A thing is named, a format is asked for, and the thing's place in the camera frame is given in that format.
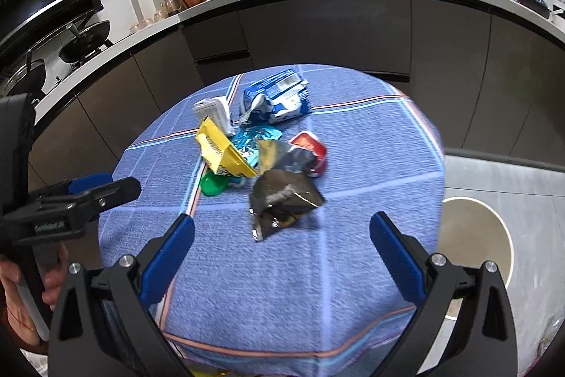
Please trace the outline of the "person's left hand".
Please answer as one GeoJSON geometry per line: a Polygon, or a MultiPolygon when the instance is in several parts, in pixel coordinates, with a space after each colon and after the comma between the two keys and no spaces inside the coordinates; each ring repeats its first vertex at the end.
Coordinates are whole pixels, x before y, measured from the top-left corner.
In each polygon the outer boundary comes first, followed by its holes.
{"type": "MultiPolygon", "coordinates": [[[[44,291],[42,302],[52,311],[68,272],[68,250],[63,243],[58,246],[58,260],[55,266],[43,276],[44,291]]],[[[30,283],[25,280],[20,267],[1,255],[1,282],[5,293],[5,320],[8,332],[15,343],[28,351],[47,353],[47,342],[41,338],[41,315],[30,291],[30,283]]]]}

